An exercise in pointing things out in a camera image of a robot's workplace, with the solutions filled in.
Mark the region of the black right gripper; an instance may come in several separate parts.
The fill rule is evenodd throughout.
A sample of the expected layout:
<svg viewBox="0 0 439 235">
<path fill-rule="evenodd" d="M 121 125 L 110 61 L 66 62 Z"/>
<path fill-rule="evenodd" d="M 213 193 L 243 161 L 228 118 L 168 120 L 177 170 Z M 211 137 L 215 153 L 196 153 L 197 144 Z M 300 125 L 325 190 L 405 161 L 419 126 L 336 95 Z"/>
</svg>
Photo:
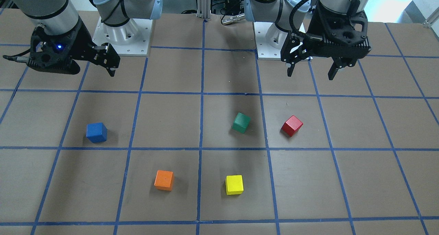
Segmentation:
<svg viewBox="0 0 439 235">
<path fill-rule="evenodd" d="M 114 77 L 120 57 L 110 43 L 96 45 L 88 29 L 79 18 L 77 24 L 61 35 L 48 35 L 39 24 L 31 36 L 31 48 L 27 66 L 42 72 L 78 74 L 77 60 L 89 61 L 104 67 Z"/>
</svg>

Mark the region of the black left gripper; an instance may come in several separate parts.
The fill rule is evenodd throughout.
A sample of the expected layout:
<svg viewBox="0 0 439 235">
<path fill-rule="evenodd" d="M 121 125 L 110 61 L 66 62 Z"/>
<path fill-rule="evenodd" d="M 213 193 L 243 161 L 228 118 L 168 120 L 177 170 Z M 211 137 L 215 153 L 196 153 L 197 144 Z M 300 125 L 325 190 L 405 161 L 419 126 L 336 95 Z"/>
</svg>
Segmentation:
<svg viewBox="0 0 439 235">
<path fill-rule="evenodd" d="M 367 36 L 367 16 L 358 11 L 359 7 L 360 2 L 348 2 L 346 13 L 336 13 L 318 2 L 302 45 L 292 52 L 299 37 L 288 33 L 282 46 L 281 60 L 287 63 L 287 76 L 292 77 L 295 63 L 309 56 L 331 57 L 328 79 L 333 80 L 339 69 L 346 67 L 347 59 L 369 54 L 372 45 Z"/>
</svg>

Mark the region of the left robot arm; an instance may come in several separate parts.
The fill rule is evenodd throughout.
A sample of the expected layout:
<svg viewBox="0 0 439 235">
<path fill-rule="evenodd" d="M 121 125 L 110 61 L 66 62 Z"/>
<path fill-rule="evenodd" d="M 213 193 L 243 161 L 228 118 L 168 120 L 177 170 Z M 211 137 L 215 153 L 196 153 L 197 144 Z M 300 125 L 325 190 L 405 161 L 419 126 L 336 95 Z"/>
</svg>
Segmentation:
<svg viewBox="0 0 439 235">
<path fill-rule="evenodd" d="M 280 60 L 292 76 L 295 65 L 309 57 L 331 58 L 328 79 L 353 67 L 372 50 L 367 36 L 368 0 L 244 0 L 246 20 L 273 23 Z"/>
</svg>

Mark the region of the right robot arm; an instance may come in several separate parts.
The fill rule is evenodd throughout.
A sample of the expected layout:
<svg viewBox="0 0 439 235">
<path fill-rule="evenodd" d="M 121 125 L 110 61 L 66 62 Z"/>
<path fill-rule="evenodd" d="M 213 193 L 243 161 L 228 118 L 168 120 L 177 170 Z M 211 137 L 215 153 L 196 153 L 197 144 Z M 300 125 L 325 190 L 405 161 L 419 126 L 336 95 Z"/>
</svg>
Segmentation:
<svg viewBox="0 0 439 235">
<path fill-rule="evenodd" d="M 105 68 L 114 77 L 120 57 L 114 44 L 138 37 L 135 19 L 157 20 L 163 0 L 89 0 L 97 8 L 108 42 L 97 45 L 71 0 L 12 0 L 35 25 L 30 48 L 9 61 L 36 71 L 78 74 L 77 60 Z"/>
</svg>

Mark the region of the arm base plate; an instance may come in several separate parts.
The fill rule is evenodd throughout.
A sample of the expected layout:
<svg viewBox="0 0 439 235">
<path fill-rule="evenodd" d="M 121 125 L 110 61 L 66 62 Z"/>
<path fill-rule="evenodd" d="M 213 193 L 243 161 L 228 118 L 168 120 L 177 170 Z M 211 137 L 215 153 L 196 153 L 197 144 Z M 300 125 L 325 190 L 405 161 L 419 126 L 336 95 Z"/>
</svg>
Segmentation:
<svg viewBox="0 0 439 235">
<path fill-rule="evenodd" d="M 125 25 L 110 27 L 99 20 L 92 40 L 99 46 L 110 43 L 120 56 L 147 57 L 154 22 L 131 18 Z"/>
<path fill-rule="evenodd" d="M 253 28 L 258 58 L 261 60 L 281 60 L 281 48 L 287 32 L 279 30 L 271 22 L 254 22 Z"/>
</svg>

